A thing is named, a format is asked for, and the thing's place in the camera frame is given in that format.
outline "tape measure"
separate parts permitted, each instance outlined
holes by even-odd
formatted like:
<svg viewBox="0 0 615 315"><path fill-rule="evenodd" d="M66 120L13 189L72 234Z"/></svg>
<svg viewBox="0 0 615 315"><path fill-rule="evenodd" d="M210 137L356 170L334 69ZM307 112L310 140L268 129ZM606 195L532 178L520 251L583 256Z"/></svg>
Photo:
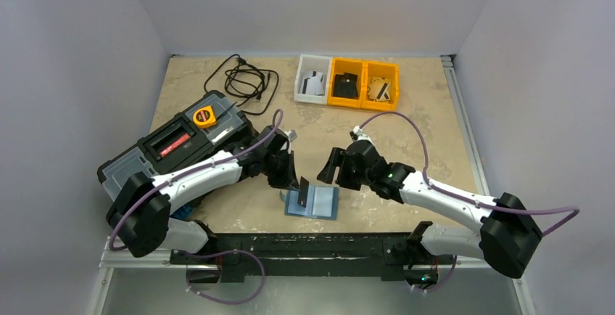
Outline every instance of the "tape measure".
<svg viewBox="0 0 615 315"><path fill-rule="evenodd" d="M199 128L209 128L216 124L215 115L211 106L199 108L192 116L192 121Z"/></svg>

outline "beige marbled surface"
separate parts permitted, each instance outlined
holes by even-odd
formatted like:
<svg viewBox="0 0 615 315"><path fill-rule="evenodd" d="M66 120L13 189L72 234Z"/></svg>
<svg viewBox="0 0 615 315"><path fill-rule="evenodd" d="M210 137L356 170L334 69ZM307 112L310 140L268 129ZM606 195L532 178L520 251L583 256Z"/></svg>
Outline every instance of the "beige marbled surface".
<svg viewBox="0 0 615 315"><path fill-rule="evenodd" d="M368 58L397 63L400 67L400 101L397 111L407 113L423 132L429 149L430 177L475 192L474 178L453 101L439 58ZM170 60L160 93L152 130L161 126L202 97L203 82L222 63L223 57L174 57ZM276 70L280 86L266 114L249 119L257 130L271 122L277 108L284 110L284 130L295 129L297 176L316 181L332 147L347 147L349 131L373 111L326 105L309 105L293 100L298 57L246 57L259 68ZM218 73L209 89L223 91L224 74ZM257 111L261 102L249 102L244 110ZM378 151L387 161L423 168L421 143L402 118L385 115L365 127ZM221 188L212 193L192 214L207 222L214 232L409 232L419 221L455 224L429 210L382 200L367 188L359 192L341 189L336 221L284 215L279 190L267 185L264 176Z"/></svg>

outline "yellow storage bin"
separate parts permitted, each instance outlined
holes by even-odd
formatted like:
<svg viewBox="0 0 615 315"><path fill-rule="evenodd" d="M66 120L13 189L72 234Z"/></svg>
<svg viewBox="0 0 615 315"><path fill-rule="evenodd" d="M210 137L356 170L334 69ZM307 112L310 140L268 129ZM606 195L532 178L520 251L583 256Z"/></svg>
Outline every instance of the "yellow storage bin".
<svg viewBox="0 0 615 315"><path fill-rule="evenodd" d="M327 96L327 104L331 106L361 108L361 103L366 98L367 92L367 86L365 85L366 68L367 67L365 61L334 57L333 63L331 64L331 75L329 77L329 92ZM357 99L348 99L344 97L334 96L335 76L344 73L357 75Z"/></svg>
<svg viewBox="0 0 615 315"><path fill-rule="evenodd" d="M376 61L365 61L364 82L366 92L361 98L361 108L364 110L395 110L400 99L400 69L396 64ZM385 78L391 82L389 101L374 101L368 96L369 84L373 77Z"/></svg>

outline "gray toolbox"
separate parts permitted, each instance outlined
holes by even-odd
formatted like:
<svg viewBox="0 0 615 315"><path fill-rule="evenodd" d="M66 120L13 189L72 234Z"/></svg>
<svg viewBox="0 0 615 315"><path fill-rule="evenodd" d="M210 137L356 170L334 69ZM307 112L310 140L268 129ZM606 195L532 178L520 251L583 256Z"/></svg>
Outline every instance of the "gray toolbox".
<svg viewBox="0 0 615 315"><path fill-rule="evenodd" d="M192 116L206 106L212 106L217 123L209 128L198 128ZM233 106L233 102L219 91L210 91L165 125L102 164L96 174L115 201L128 177L139 171L149 177L169 173L207 159L227 144L256 135L246 115Z"/></svg>

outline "white wall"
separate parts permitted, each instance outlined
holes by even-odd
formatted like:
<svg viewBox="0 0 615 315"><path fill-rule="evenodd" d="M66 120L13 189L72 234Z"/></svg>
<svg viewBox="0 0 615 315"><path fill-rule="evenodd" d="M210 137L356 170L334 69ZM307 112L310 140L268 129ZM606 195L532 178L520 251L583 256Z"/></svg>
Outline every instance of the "white wall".
<svg viewBox="0 0 615 315"><path fill-rule="evenodd" d="M0 304L83 314L96 168L148 128L168 57L139 0L0 0Z"/></svg>
<svg viewBox="0 0 615 315"><path fill-rule="evenodd" d="M141 0L176 54L457 52L487 0Z"/></svg>
<svg viewBox="0 0 615 315"><path fill-rule="evenodd" d="M614 0L489 0L455 60L492 193L581 208L527 270L539 314L613 313L614 60Z"/></svg>

